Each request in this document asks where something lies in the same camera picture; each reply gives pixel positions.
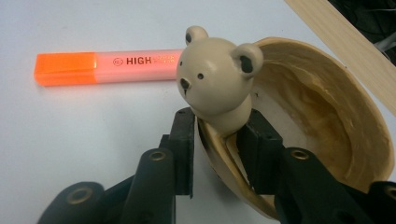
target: bear ear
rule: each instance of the bear ear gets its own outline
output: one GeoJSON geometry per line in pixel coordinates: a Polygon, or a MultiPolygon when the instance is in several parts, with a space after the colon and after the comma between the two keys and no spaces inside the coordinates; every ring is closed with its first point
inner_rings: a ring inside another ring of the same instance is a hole
{"type": "Polygon", "coordinates": [[[262,69],[264,57],[260,48],[254,44],[242,44],[236,47],[231,56],[241,68],[242,76],[249,79],[262,69]]]}
{"type": "Polygon", "coordinates": [[[188,46],[193,41],[208,38],[208,34],[201,26],[191,26],[186,31],[186,45],[188,46]]]}

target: metal screw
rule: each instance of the metal screw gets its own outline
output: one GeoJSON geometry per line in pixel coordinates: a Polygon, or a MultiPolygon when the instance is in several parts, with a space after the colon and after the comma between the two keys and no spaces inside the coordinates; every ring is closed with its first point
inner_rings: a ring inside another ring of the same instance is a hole
{"type": "Polygon", "coordinates": [[[297,160],[300,161],[305,161],[309,159],[309,155],[306,154],[305,152],[298,150],[298,149],[294,149],[291,153],[291,156],[294,157],[297,160]]]}

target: bear head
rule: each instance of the bear head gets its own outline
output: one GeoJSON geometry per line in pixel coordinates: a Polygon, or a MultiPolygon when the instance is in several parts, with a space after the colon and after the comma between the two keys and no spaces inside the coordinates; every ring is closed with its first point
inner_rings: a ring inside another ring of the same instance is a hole
{"type": "Polygon", "coordinates": [[[236,46],[222,38],[208,37],[199,26],[187,29],[186,44],[177,65],[177,86],[194,111],[204,116],[221,115],[249,97],[253,77],[263,63],[257,46],[236,46]]]}

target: black object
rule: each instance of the black object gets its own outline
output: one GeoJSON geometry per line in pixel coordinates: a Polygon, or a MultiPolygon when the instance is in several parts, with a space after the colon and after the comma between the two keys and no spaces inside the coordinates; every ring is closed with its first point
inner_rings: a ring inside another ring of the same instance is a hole
{"type": "MultiPolygon", "coordinates": [[[[175,196],[192,196],[194,120],[189,108],[179,110],[134,176],[106,191],[92,182],[70,186],[38,224],[175,223],[175,196]]],[[[252,110],[236,142],[250,186],[276,196],[281,223],[396,223],[395,183],[374,182],[368,194],[338,183],[310,151],[284,148],[259,111],[252,110]]]]}
{"type": "Polygon", "coordinates": [[[282,138],[252,110],[236,140],[247,180],[275,195],[282,224],[396,223],[396,184],[374,182],[368,194],[339,183],[310,151],[284,148],[282,138]]]}

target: highlighter cap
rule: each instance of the highlighter cap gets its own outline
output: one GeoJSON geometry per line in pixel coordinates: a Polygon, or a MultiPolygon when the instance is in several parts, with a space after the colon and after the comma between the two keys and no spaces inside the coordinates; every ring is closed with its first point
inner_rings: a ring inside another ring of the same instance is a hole
{"type": "Polygon", "coordinates": [[[41,86],[96,84],[94,52],[38,54],[35,81],[41,86]]]}

